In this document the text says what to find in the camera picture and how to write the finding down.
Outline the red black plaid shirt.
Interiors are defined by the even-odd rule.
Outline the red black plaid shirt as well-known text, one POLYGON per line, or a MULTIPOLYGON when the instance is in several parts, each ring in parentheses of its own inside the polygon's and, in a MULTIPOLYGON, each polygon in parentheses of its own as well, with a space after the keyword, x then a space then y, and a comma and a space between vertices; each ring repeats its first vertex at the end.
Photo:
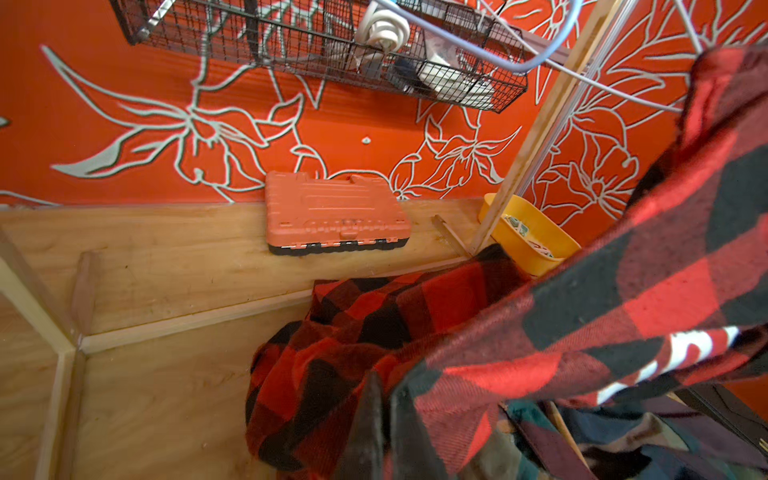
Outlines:
POLYGON ((454 479, 503 404, 595 407, 767 370, 767 47, 701 54, 676 142, 622 218, 539 279, 499 245, 441 272, 319 282, 306 317, 255 353, 250 454, 302 479, 344 478, 366 377, 416 409, 454 479))

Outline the dark plaid shirt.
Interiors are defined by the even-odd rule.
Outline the dark plaid shirt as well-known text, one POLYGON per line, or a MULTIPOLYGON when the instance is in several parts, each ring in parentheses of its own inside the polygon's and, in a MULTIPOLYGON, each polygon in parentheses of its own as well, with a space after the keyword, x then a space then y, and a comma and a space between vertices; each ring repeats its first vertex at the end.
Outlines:
POLYGON ((767 458, 669 397, 597 408, 509 402, 461 479, 764 479, 767 458))

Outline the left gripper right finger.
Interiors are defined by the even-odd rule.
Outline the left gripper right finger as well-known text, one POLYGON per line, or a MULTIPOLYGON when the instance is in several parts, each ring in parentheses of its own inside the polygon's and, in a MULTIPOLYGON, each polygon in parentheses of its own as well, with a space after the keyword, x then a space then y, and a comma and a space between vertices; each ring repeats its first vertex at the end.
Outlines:
POLYGON ((391 398, 390 447, 394 479, 449 479, 432 445, 415 401, 426 384, 398 388, 391 398))

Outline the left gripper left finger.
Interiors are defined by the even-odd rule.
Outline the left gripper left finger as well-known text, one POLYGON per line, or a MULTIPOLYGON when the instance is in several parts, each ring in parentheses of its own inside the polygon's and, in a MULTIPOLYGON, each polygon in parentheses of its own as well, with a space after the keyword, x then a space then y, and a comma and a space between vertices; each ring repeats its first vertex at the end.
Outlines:
POLYGON ((345 479, 382 479, 385 436, 382 383, 372 371, 358 402, 344 450, 345 479))

